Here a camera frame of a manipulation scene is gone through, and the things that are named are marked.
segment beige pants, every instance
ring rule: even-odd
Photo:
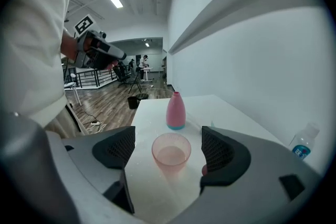
[[[61,138],[73,138],[77,136],[88,135],[88,131],[77,118],[71,107],[69,105],[67,105],[67,107],[76,119],[78,125],[75,123],[67,108],[63,108],[62,111],[51,122],[49,122],[44,129],[46,131],[58,133]]]

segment tripod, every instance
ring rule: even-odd
[[[138,75],[139,75],[139,71],[136,73],[136,77],[135,77],[135,79],[134,79],[134,81],[133,81],[133,83],[132,83],[132,86],[131,86],[131,89],[130,89],[130,91],[128,92],[128,94],[130,94],[130,92],[132,91],[132,88],[133,88],[133,85],[134,84],[137,84],[136,86],[138,86],[138,89],[139,89],[139,91],[141,92],[141,87],[140,87],[140,84],[139,84],[139,81],[138,81]]]

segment cup rim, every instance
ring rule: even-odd
[[[167,134],[174,134],[174,135],[180,136],[180,137],[184,138],[184,139],[188,142],[188,147],[189,147],[189,149],[190,149],[190,153],[189,153],[188,157],[187,157],[183,162],[178,163],[178,164],[174,164],[174,165],[172,165],[172,164],[165,164],[165,163],[160,162],[160,161],[155,157],[155,155],[154,155],[154,153],[153,153],[153,146],[154,146],[154,144],[155,144],[155,141],[156,141],[157,139],[159,139],[161,136],[163,136],[163,135],[167,135]],[[181,134],[178,134],[178,133],[164,133],[164,134],[159,135],[159,136],[154,140],[154,142],[153,142],[153,144],[152,144],[152,155],[153,155],[154,160],[155,160],[156,162],[162,164],[162,165],[169,166],[169,167],[178,166],[178,165],[181,165],[181,164],[186,163],[187,160],[189,159],[189,157],[190,157],[190,155],[191,155],[191,144],[190,144],[189,140],[188,140],[185,136],[183,136],[183,135],[181,135]]]

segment black bucket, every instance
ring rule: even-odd
[[[138,99],[135,96],[128,97],[127,101],[128,101],[128,107],[130,109],[138,108]]]

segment bottle cap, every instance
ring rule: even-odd
[[[313,122],[309,122],[304,130],[310,138],[315,138],[320,132],[319,126]]]

